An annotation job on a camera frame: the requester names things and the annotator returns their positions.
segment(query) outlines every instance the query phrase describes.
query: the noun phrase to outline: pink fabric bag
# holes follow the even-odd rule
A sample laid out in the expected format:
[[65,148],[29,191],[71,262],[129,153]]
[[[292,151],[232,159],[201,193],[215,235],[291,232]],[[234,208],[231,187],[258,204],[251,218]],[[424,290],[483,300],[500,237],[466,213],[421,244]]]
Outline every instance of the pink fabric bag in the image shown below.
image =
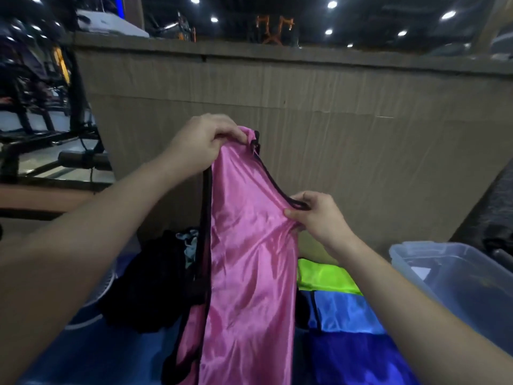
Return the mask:
[[291,381],[298,246],[283,210],[307,206],[279,190],[258,156],[258,133],[241,129],[248,144],[228,142],[211,183],[204,175],[202,223],[210,235],[200,239],[205,251],[196,261],[199,255],[199,275],[210,277],[211,289],[182,322],[175,383]]

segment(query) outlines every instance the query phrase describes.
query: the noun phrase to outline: blue light strip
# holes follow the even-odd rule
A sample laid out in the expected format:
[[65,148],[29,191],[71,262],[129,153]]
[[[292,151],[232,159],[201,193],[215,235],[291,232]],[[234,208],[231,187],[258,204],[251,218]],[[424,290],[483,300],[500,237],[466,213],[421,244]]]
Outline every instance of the blue light strip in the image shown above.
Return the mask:
[[116,0],[116,6],[118,7],[118,15],[121,19],[125,18],[125,10],[123,9],[123,0]]

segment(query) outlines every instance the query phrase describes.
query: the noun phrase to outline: person's left hand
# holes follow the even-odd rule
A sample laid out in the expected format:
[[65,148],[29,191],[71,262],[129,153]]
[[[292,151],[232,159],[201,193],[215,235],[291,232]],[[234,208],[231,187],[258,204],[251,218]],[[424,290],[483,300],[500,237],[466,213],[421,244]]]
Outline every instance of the person's left hand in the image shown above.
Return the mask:
[[221,146],[233,138],[247,143],[246,134],[227,115],[207,113],[191,118],[159,157],[189,177],[207,169]]

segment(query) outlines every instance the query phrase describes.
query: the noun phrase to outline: hand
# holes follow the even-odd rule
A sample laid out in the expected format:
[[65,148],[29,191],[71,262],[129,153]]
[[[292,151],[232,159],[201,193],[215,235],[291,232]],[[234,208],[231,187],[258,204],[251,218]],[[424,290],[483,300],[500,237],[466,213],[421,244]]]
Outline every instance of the hand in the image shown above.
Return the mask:
[[285,216],[303,224],[328,251],[337,250],[344,241],[356,238],[329,194],[305,191],[292,198],[304,201],[311,210],[286,209]]
[[173,163],[187,178],[207,169],[228,138],[247,143],[246,134],[227,115],[195,116],[176,134],[160,159]]

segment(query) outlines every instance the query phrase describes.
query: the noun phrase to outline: forearm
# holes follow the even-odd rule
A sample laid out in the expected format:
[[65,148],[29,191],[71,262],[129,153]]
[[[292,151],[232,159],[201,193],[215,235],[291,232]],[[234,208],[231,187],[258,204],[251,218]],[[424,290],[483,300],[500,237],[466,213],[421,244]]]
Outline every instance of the forearm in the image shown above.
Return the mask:
[[85,302],[155,203],[184,176],[159,160],[0,248],[0,383],[13,383]]
[[423,384],[506,384],[513,359],[434,302],[360,239],[332,255],[363,295]]

